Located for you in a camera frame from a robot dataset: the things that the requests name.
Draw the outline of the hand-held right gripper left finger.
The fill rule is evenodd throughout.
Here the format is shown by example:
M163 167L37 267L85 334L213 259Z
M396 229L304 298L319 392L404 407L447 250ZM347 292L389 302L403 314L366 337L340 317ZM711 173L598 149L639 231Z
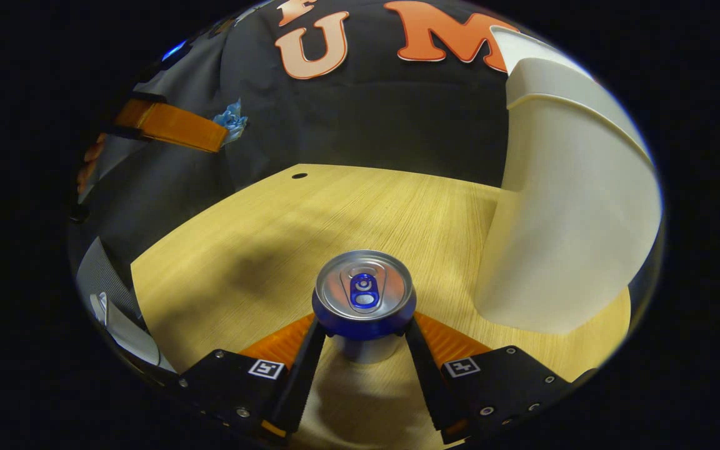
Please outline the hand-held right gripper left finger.
M212 350L183 371L174 396L256 442L286 442L296 433L326 332L314 314L243 351Z

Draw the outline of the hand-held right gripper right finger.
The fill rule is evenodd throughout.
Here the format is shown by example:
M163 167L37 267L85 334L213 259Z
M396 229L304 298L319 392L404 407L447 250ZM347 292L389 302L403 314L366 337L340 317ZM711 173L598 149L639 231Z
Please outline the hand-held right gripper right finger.
M444 444L480 444L589 381L563 377L515 345L492 349L417 312L404 330L432 425Z

